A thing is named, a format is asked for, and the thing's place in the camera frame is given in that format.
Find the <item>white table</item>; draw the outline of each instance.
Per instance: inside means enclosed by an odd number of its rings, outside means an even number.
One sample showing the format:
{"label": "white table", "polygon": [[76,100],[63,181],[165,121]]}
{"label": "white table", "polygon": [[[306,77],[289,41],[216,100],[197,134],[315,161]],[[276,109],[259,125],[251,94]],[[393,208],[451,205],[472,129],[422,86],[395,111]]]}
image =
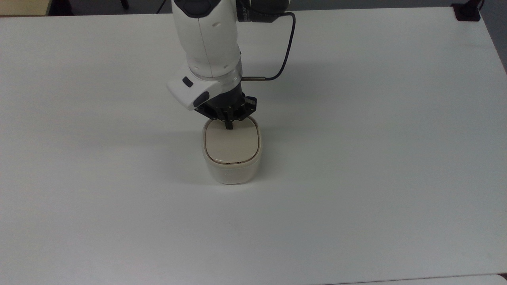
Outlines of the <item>white table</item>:
{"label": "white table", "polygon": [[[507,271],[507,76],[451,8],[297,12],[224,186],[165,83],[171,15],[0,19],[0,283],[322,284]],[[290,19],[240,24],[274,74]]]}

